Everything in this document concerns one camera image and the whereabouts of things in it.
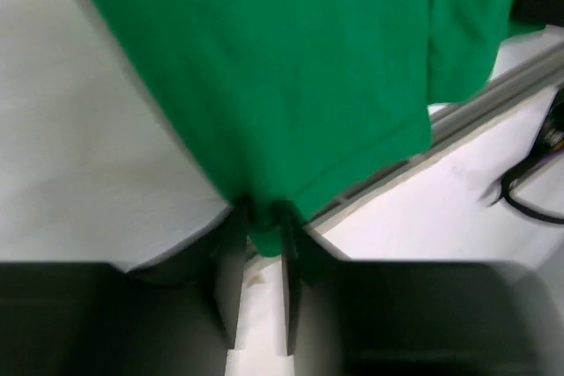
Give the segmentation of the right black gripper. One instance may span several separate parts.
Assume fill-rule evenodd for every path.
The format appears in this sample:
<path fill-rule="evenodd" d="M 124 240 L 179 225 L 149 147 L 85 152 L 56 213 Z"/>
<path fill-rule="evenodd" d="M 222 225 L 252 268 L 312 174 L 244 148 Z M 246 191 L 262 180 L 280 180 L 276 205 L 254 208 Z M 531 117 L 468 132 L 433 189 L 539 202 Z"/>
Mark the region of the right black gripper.
<path fill-rule="evenodd" d="M 563 26 L 564 0 L 515 0 L 510 17 L 520 23 Z"/>

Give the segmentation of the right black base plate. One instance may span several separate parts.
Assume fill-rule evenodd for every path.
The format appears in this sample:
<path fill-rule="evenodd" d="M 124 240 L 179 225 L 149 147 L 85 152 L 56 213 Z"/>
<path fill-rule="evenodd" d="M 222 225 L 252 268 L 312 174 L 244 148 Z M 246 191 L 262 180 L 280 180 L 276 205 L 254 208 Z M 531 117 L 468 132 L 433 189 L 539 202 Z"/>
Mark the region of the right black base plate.
<path fill-rule="evenodd" d="M 563 226 L 563 216 L 543 210 L 533 203 L 518 199 L 516 190 L 530 177 L 550 162 L 563 156 L 563 86 L 557 88 L 553 101 L 547 109 L 545 118 L 530 151 L 520 162 L 510 167 L 496 181 L 499 194 L 490 205 L 503 201 L 521 215 L 537 222 Z"/>

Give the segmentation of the green t shirt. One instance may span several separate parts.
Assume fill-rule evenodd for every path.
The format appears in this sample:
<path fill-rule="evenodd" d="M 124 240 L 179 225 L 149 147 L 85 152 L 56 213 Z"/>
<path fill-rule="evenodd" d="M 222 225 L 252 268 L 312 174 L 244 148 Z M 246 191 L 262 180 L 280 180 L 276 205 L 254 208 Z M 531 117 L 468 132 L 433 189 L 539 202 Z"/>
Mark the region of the green t shirt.
<path fill-rule="evenodd" d="M 470 99 L 515 0 L 92 0 L 176 134 L 249 236 L 281 251 L 273 204 L 314 216 L 427 150 L 428 109 Z"/>

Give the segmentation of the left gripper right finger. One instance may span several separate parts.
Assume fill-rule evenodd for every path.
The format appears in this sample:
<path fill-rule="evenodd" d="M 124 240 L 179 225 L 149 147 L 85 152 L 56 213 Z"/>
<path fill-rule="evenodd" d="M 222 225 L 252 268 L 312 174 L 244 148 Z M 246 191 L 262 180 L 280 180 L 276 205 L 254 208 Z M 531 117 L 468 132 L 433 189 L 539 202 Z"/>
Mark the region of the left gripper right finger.
<path fill-rule="evenodd" d="M 275 206 L 298 375 L 560 375 L 563 320 L 515 262 L 354 260 Z"/>

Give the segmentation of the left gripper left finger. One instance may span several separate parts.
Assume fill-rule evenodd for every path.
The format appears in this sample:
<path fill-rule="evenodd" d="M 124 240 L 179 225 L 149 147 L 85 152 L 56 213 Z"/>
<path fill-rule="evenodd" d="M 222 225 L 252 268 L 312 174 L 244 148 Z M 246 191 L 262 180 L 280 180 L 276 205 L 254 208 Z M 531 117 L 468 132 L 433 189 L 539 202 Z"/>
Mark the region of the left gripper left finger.
<path fill-rule="evenodd" d="M 221 375 L 235 346 L 249 203 L 161 262 L 1 266 L 4 375 Z"/>

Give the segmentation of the aluminium table rail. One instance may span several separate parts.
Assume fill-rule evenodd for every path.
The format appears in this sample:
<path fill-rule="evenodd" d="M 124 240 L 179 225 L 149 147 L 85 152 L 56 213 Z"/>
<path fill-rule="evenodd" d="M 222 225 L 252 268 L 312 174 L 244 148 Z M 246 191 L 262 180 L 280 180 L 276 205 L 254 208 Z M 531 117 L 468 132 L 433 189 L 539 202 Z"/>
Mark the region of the aluminium table rail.
<path fill-rule="evenodd" d="M 411 159 L 386 166 L 363 182 L 347 189 L 332 200 L 311 220 L 314 226 L 350 210 L 386 188 L 391 182 L 438 155 L 482 124 L 507 112 L 543 90 L 563 80 L 563 42 L 528 58 L 515 68 L 494 79 L 472 101 L 463 105 L 448 105 L 431 115 L 433 143 L 429 151 Z"/>

